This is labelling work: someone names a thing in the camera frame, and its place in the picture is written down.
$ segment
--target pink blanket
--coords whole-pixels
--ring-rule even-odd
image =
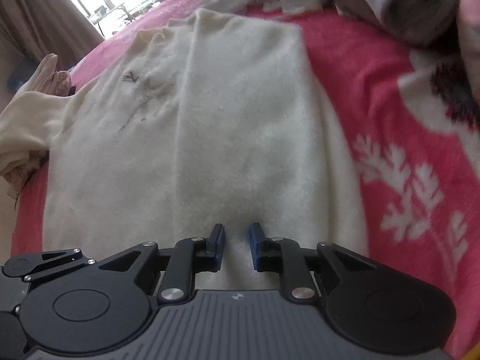
[[[114,62],[138,29],[184,18],[200,1],[169,0],[151,10],[93,50],[76,70],[74,83],[81,87]],[[265,16],[256,8],[248,15]],[[440,121],[445,128],[438,129],[438,120],[430,120],[434,112],[411,112],[428,100],[415,99],[417,91],[407,107],[409,92],[401,95],[398,82],[416,74],[409,47],[333,11],[290,21],[304,30],[311,67],[333,102],[358,164],[371,258],[450,295],[457,324],[446,349],[460,358],[480,339],[480,188],[465,154],[480,152],[480,147],[465,148],[446,117]],[[13,254],[41,250],[46,188],[44,166],[21,195]]]

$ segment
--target wall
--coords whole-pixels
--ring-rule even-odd
[[[0,112],[13,95],[7,87],[7,80],[22,59],[23,55],[0,37]],[[15,200],[7,195],[7,188],[8,184],[0,178],[0,265],[10,256],[11,233],[17,218]]]

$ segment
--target white floral pattern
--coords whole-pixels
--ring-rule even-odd
[[[442,229],[432,228],[432,215],[445,198],[432,166],[427,163],[415,165],[412,172],[402,148],[391,144],[382,150],[378,143],[372,143],[370,136],[358,136],[353,149],[358,154],[358,170],[365,184],[380,181],[401,196],[401,207],[394,202],[388,203],[380,228],[394,230],[395,242],[417,240],[428,233],[453,285],[458,263],[469,247],[465,239],[467,224],[465,215],[455,210],[443,233]]]

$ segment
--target brown curtain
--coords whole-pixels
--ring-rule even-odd
[[[0,0],[0,36],[37,62],[58,55],[68,69],[103,41],[71,0]]]

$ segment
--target bed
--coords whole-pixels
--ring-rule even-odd
[[[80,88],[113,63],[139,29],[187,17],[202,0],[168,0],[94,49],[76,67]],[[269,18],[260,7],[248,16]],[[311,68],[331,99],[358,168],[370,257],[438,286],[457,324],[446,350],[480,340],[480,139],[431,94],[438,56],[411,49],[333,10],[284,19],[301,26]],[[45,164],[21,193],[12,254],[42,249]]]

